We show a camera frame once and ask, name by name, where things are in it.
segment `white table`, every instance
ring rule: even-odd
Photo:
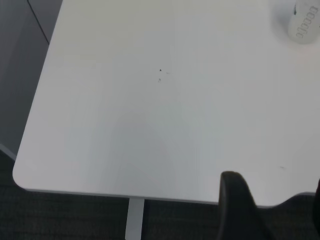
[[[64,0],[15,182],[216,203],[220,174],[273,206],[320,178],[320,41],[294,0]]]

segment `white computer mouse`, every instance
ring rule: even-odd
[[[309,44],[319,32],[320,0],[297,0],[289,22],[289,37],[299,44]]]

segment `gray wall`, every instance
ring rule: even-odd
[[[56,3],[54,23],[61,0]],[[45,18],[48,8],[44,7],[45,13],[40,13],[42,8],[38,5],[36,8]],[[47,23],[43,24],[43,31],[50,39],[53,21],[44,21]],[[13,159],[18,153],[48,47],[27,0],[0,0],[0,150]]]

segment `dark carpet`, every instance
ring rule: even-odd
[[[15,185],[14,162],[0,153],[0,240],[123,240],[129,200],[35,193]],[[313,196],[295,196],[261,215],[278,240],[319,240]],[[216,205],[147,200],[143,240],[214,240]]]

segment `floor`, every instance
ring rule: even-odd
[[[0,153],[1,240],[124,240],[127,198],[25,191],[12,178],[14,162]],[[320,240],[312,222],[314,197],[300,195],[261,215],[279,240]],[[214,240],[216,205],[147,200],[143,240]]]

